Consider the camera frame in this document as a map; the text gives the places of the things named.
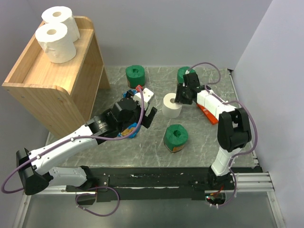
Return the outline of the white paper towel roll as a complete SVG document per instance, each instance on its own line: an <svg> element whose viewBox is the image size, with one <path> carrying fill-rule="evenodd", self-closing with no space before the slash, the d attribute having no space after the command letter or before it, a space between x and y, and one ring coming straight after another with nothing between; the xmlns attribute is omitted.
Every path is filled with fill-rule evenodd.
<svg viewBox="0 0 304 228"><path fill-rule="evenodd" d="M175 102L175 93L168 93L163 98L162 113L168 118L177 118L182 110L182 104Z"/></svg>
<svg viewBox="0 0 304 228"><path fill-rule="evenodd" d="M66 6L54 6L45 10L42 15L42 19L46 23L63 23L67 26L68 34L73 42L80 38L78 26L74 19L72 10Z"/></svg>
<svg viewBox="0 0 304 228"><path fill-rule="evenodd" d="M52 63L61 64L76 56L76 48L63 23L47 23L35 32L35 38Z"/></svg>

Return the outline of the green roll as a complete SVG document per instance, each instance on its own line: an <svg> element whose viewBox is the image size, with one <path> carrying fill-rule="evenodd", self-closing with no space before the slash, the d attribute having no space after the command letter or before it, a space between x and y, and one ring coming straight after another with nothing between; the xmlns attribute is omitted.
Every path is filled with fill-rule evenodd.
<svg viewBox="0 0 304 228"><path fill-rule="evenodd" d="M178 83L184 83L184 79L183 79L183 76L186 74L186 71L189 69L190 67L189 66L183 66L183 67L180 67L178 69L178 72L177 72L177 81Z"/></svg>
<svg viewBox="0 0 304 228"><path fill-rule="evenodd" d="M141 65L128 66L125 70L128 86L136 88L145 85L145 70Z"/></svg>
<svg viewBox="0 0 304 228"><path fill-rule="evenodd" d="M173 124L166 129L163 142L171 153L176 153L184 148L188 138L188 132L181 124Z"/></svg>

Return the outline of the green roll front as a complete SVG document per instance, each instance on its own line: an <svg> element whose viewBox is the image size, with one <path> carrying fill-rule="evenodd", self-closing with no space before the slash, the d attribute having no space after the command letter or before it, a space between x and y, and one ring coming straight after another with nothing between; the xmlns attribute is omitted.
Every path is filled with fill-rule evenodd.
<svg viewBox="0 0 304 228"><path fill-rule="evenodd" d="M188 132L181 124L173 124L166 129L163 142L171 153L176 153L184 148L188 138Z"/></svg>

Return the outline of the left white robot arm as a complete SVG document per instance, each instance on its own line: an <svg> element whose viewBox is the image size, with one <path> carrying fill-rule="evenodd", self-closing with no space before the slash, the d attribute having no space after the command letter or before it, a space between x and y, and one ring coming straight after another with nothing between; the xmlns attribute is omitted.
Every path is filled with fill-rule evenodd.
<svg viewBox="0 0 304 228"><path fill-rule="evenodd" d="M98 180L87 166L60 168L58 164L80 151L100 145L105 141L121 140L129 130L130 137L141 126L149 128L157 109L146 115L154 93L148 88L126 96L112 108L95 116L66 137L43 148L17 151L17 165L26 195L37 194L49 186L68 185L87 190L98 185Z"/></svg>

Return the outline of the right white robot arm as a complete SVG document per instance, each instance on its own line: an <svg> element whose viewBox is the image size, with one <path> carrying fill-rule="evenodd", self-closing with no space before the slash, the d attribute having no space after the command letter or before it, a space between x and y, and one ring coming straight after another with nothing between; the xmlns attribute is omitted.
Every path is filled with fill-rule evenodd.
<svg viewBox="0 0 304 228"><path fill-rule="evenodd" d="M195 102L205 107L217 120L219 151L211 169L215 176L229 173L233 156L251 141L249 116L244 108L236 108L219 98L207 85L201 85L196 73L183 76L178 83L174 102L190 105Z"/></svg>

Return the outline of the wooden shelf unit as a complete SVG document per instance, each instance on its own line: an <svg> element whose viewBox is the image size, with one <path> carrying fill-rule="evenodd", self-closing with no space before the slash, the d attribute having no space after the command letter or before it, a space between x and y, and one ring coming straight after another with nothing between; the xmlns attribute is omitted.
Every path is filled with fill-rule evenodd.
<svg viewBox="0 0 304 228"><path fill-rule="evenodd" d="M85 124L97 91L110 88L92 20L75 21L80 39L72 60L50 62L32 37L2 84L58 139Z"/></svg>

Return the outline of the blue Lays chips bag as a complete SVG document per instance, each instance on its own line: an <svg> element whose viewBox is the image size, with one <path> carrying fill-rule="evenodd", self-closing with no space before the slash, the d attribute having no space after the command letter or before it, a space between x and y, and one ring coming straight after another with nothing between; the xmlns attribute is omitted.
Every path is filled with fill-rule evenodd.
<svg viewBox="0 0 304 228"><path fill-rule="evenodd" d="M129 135L130 133L132 133L128 138L134 138L136 135L137 135L137 133L139 132L139 130L140 130L140 127L135 131L134 129L136 128L136 126L137 126L137 122L135 122L135 123L133 123L133 124L131 124L130 126L128 126L127 128L125 128L122 132L120 132L117 136L118 137L124 137L124 136L126 136L126 135Z"/></svg>

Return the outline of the orange razor package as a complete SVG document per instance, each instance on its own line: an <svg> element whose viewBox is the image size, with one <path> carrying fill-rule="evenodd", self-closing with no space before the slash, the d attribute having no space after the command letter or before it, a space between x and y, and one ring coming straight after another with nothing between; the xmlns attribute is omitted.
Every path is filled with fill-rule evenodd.
<svg viewBox="0 0 304 228"><path fill-rule="evenodd" d="M204 113L212 125L216 125L218 123L216 117L208 109L200 104L197 104L197 107Z"/></svg>

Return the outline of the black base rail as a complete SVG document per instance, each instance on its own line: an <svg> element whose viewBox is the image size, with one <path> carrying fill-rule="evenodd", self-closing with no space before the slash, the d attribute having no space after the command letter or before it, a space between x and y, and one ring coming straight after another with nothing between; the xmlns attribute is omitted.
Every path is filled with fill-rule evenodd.
<svg viewBox="0 0 304 228"><path fill-rule="evenodd" d="M206 167L90 168L91 186L62 184L65 192L97 193L97 202L120 200L204 200L207 191L239 189L232 175L216 177Z"/></svg>

